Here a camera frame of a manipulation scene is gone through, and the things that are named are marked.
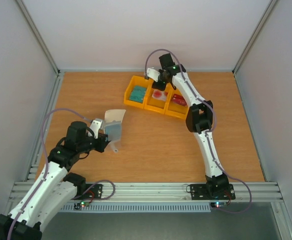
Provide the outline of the beige card holder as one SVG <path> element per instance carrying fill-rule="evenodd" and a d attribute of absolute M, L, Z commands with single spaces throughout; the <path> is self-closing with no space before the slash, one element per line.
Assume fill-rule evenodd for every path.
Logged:
<path fill-rule="evenodd" d="M 107 135 L 108 146 L 114 153 L 119 152 L 125 113 L 125 109 L 109 109 L 104 114 L 105 125 L 103 131 Z"/>

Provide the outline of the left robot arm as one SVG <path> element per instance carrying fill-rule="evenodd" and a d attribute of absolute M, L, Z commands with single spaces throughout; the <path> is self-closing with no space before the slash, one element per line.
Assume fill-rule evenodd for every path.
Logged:
<path fill-rule="evenodd" d="M 0 214 L 0 240 L 40 240 L 49 222 L 70 200 L 88 206 L 98 193 L 91 191 L 85 177 L 72 173 L 72 166 L 90 151 L 104 152 L 109 141 L 100 133 L 103 120 L 88 126 L 74 121 L 63 137 L 46 155 L 45 166 L 23 199 L 9 214 Z"/>

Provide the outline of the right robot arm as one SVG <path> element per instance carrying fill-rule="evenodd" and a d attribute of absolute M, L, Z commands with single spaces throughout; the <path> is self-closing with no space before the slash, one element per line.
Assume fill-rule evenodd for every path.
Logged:
<path fill-rule="evenodd" d="M 194 134 L 204 160 L 205 191 L 211 200 L 217 200 L 226 194 L 230 183 L 223 172 L 213 140 L 216 122 L 213 103 L 200 95 L 184 66 L 178 60 L 173 60 L 175 58 L 176 56 L 168 51 L 159 57 L 161 69 L 148 68 L 146 75 L 153 80 L 153 89 L 163 91 L 170 84 L 184 98 L 188 106 L 186 127 Z"/>

